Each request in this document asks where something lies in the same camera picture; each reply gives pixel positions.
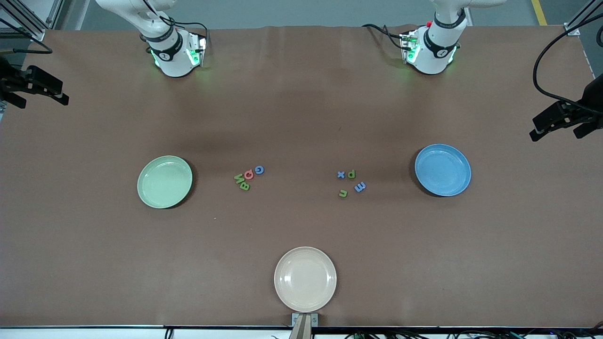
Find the green led light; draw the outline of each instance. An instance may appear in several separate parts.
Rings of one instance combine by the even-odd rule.
[[[157,61],[157,57],[155,56],[155,52],[153,52],[153,50],[151,50],[151,55],[153,56],[153,59],[155,60],[155,66],[161,67],[161,66],[159,66],[159,61]]]
[[[189,59],[191,60],[191,63],[193,66],[199,65],[199,57],[197,56],[198,53],[195,51],[190,51],[190,50],[186,50],[187,55],[189,56]]]
[[[408,52],[407,61],[410,63],[415,62],[417,60],[417,55],[420,51],[421,51],[421,48],[420,48],[419,44],[416,44],[415,47],[410,52]]]
[[[456,47],[454,47],[454,49],[452,49],[452,52],[450,52],[450,58],[448,59],[448,63],[452,62],[452,58],[454,57],[454,52],[456,52]]]

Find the black cable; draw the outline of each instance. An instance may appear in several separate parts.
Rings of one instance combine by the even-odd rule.
[[[394,44],[394,46],[396,46],[396,47],[398,47],[398,48],[400,48],[400,49],[403,49],[403,50],[405,50],[405,51],[410,51],[410,50],[411,50],[411,49],[410,49],[410,48],[408,48],[408,47],[404,47],[404,46],[402,46],[402,45],[398,45],[398,44],[397,44],[397,43],[394,41],[394,39],[393,39],[393,38],[397,38],[397,39],[399,39],[399,38],[400,38],[400,35],[391,34],[391,33],[390,33],[390,31],[388,31],[388,29],[387,29],[387,26],[386,26],[386,25],[383,25],[383,28],[379,28],[378,26],[373,25],[373,24],[366,24],[366,25],[363,25],[362,27],[374,28],[374,29],[378,30],[379,32],[381,32],[381,33],[385,34],[385,35],[386,35],[388,38],[390,38],[390,41],[391,41],[391,43],[393,43],[393,44]],[[410,31],[405,31],[405,32],[402,32],[402,33],[400,33],[400,34],[406,34],[406,33],[408,33],[408,32],[410,32]]]
[[[597,32],[597,45],[599,45],[600,47],[603,47],[603,42],[601,41],[601,35],[603,35],[603,26],[601,26],[601,28],[599,28],[599,31]]]
[[[184,28],[184,26],[182,25],[199,25],[201,27],[203,27],[205,29],[205,36],[207,37],[207,39],[209,40],[209,30],[207,29],[207,26],[203,25],[201,22],[178,22],[175,21],[173,18],[171,17],[163,17],[161,15],[159,15],[155,9],[152,8],[151,4],[148,3],[148,0],[143,0],[145,5],[147,5],[147,8],[153,12],[153,14],[155,14],[157,17],[159,17],[159,19],[161,19],[163,21],[163,23],[165,23],[166,25],[169,26],[176,26],[176,27],[180,27],[180,28]]]
[[[524,335],[520,335],[520,337],[525,338],[527,336],[529,336],[530,334],[532,334],[532,332],[536,331],[535,328],[531,329],[528,333],[524,334]]]
[[[366,25],[362,25],[362,27],[370,27],[370,28],[374,28],[375,30],[380,31],[380,32],[381,32],[381,33],[383,33],[383,34],[389,34],[389,36],[391,36],[391,37],[396,37],[396,38],[398,38],[398,39],[400,38],[400,36],[399,36],[399,35],[397,36],[397,35],[391,34],[391,33],[389,33],[389,32],[386,32],[386,31],[384,31],[384,30],[383,30],[381,27],[379,27],[379,26],[377,26],[377,25],[373,25],[373,24],[366,24]]]
[[[595,3],[595,1],[596,1],[596,0],[591,0],[591,1],[590,1],[588,4],[584,5],[584,6],[583,6],[583,8],[582,8],[582,10],[580,10],[580,13],[576,14],[576,16],[575,16],[575,17],[572,19],[572,21],[570,21],[570,22],[569,22],[567,25],[568,25],[568,26],[569,26],[569,25],[573,25],[573,22],[574,22],[574,21],[575,21],[575,20],[576,20],[576,19],[577,19],[579,16],[581,16],[581,15],[584,13],[584,11],[586,11],[586,10],[587,10],[587,9],[588,9],[588,8],[589,8],[589,7],[590,7],[592,4],[594,4],[594,3]]]
[[[576,339],[576,336],[571,332],[560,332],[555,329],[548,329],[548,331],[554,333],[558,339]]]
[[[420,334],[416,334],[414,332],[410,332],[410,331],[394,331],[394,333],[399,334],[404,336],[405,338],[412,338],[412,339],[428,339]]]
[[[565,103],[568,103],[568,104],[574,105],[574,106],[576,106],[576,107],[578,107],[578,108],[580,108],[580,109],[587,110],[587,111],[589,111],[589,112],[591,112],[591,113],[595,113],[595,114],[597,114],[597,115],[603,115],[603,112],[599,112],[599,111],[597,111],[597,110],[591,109],[591,108],[586,107],[586,106],[584,106],[584,105],[578,104],[578,103],[577,103],[577,102],[575,102],[575,101],[572,101],[572,100],[570,100],[570,99],[564,98],[564,97],[562,97],[562,96],[560,96],[560,95],[556,95],[556,94],[553,94],[553,93],[547,92],[547,91],[545,91],[544,89],[542,89],[542,87],[540,87],[540,85],[538,84],[537,73],[538,73],[538,65],[540,64],[540,60],[541,60],[541,59],[542,59],[542,57],[543,57],[543,56],[546,54],[546,52],[548,52],[548,51],[549,51],[549,49],[550,49],[550,48],[551,48],[551,47],[552,47],[552,46],[553,46],[553,45],[554,45],[554,44],[555,44],[557,41],[561,40],[561,38],[563,38],[564,36],[568,35],[570,32],[572,32],[572,31],[574,31],[574,30],[576,30],[576,29],[578,29],[578,28],[580,28],[580,27],[582,27],[582,26],[584,26],[584,25],[587,25],[587,24],[589,24],[589,23],[591,23],[591,22],[593,22],[593,21],[595,21],[595,20],[597,20],[597,19],[600,19],[600,18],[602,18],[602,17],[603,17],[603,13],[601,13],[601,14],[599,14],[599,15],[596,15],[596,16],[594,16],[594,17],[592,17],[592,18],[588,19],[588,20],[585,20],[585,21],[581,22],[580,24],[575,25],[574,27],[568,28],[568,29],[567,29],[565,32],[563,32],[563,33],[559,34],[559,36],[557,36],[555,39],[553,39],[553,41],[551,41],[551,42],[550,42],[548,45],[546,45],[546,47],[545,47],[545,48],[542,50],[542,52],[540,53],[540,55],[539,55],[539,56],[538,56],[538,58],[536,59],[536,62],[534,63],[534,70],[533,70],[533,72],[532,72],[532,82],[534,83],[534,87],[536,87],[536,89],[537,89],[537,90],[538,90],[540,93],[542,93],[542,94],[546,95],[547,97],[551,97],[551,98],[553,98],[553,99],[557,99],[557,100],[563,101],[563,102],[565,102]]]
[[[6,20],[2,19],[0,17],[0,22],[2,22],[3,24],[5,24],[6,26],[14,29],[15,31],[23,34],[25,37],[33,40],[35,43],[37,43],[38,45],[44,47],[46,49],[46,51],[36,51],[35,49],[18,49],[18,48],[13,48],[13,53],[30,53],[30,54],[50,54],[52,53],[52,49],[46,45],[44,45],[41,41],[39,41],[38,39],[34,38],[30,33],[26,32],[25,30],[21,29],[21,28],[17,28],[11,24],[9,24],[8,22],[6,22]]]
[[[391,37],[390,31],[388,31],[388,30],[387,30],[387,26],[386,26],[386,25],[383,25],[383,29],[385,30],[385,34],[387,35],[387,37],[388,37],[388,38],[390,38],[390,41],[391,41],[391,43],[393,43],[393,44],[394,44],[394,46],[396,46],[396,47],[398,47],[398,48],[400,48],[400,49],[403,49],[403,50],[405,50],[405,51],[410,51],[410,50],[411,50],[411,49],[410,49],[410,47],[404,47],[404,46],[402,46],[402,45],[398,45],[398,44],[397,44],[397,43],[394,41],[394,38],[392,38],[392,37]]]
[[[584,9],[590,7],[590,5],[592,5],[592,2],[588,6],[585,6]],[[601,7],[601,5],[603,5],[603,2],[599,3],[597,5],[597,7],[591,9],[590,13],[587,14],[584,18],[582,18],[582,20],[580,21],[580,24],[583,23],[586,19],[588,19],[591,15],[593,15],[593,13],[596,12],[599,9],[599,7]]]
[[[402,336],[404,339],[415,339],[413,336],[409,336],[408,333],[396,333],[396,332],[392,332],[394,334],[394,339],[398,339],[398,335]]]
[[[142,41],[147,42],[147,40],[146,40],[145,36],[144,36],[144,35],[142,35],[142,33],[140,33],[140,35],[138,35],[138,37],[139,37],[139,38],[140,38]],[[150,53],[151,53],[151,47],[150,47],[150,46],[147,46],[147,48],[145,49],[145,52],[147,52],[147,53],[149,53],[149,54],[150,54]]]
[[[603,320],[598,322],[597,325],[594,325],[593,327],[589,328],[589,331],[592,331],[594,329],[599,329],[601,327],[603,327]]]
[[[490,338],[490,339],[503,339],[503,338],[511,338],[510,335],[507,334],[499,334],[495,335],[492,332],[484,332],[484,331],[463,331],[454,335],[454,339],[458,339],[462,334],[479,334],[476,338]]]
[[[173,336],[174,336],[174,329],[173,328],[166,328],[165,329],[165,335],[163,336],[163,339],[172,339]]]

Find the yellow floor line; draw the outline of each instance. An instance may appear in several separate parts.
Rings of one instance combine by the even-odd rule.
[[[538,24],[541,26],[546,26],[545,13],[542,12],[542,6],[540,6],[540,1],[532,0],[532,6],[534,7],[534,12],[536,13],[536,19],[538,19]]]

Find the plate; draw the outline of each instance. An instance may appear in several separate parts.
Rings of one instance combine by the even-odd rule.
[[[471,181],[471,166],[465,155],[444,144],[422,149],[415,161],[415,173],[423,187],[442,197],[463,192]]]
[[[152,208],[168,208],[191,190],[191,167],[177,156],[162,156],[148,163],[138,176],[138,196]]]
[[[280,258],[274,271],[276,294],[297,312],[314,312],[327,305],[337,284],[335,266],[313,247],[297,247]]]

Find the green plate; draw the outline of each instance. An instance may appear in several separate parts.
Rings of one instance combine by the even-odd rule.
[[[148,163],[138,177],[138,196],[152,208],[168,208],[191,190],[191,167],[177,156],[162,156]]]

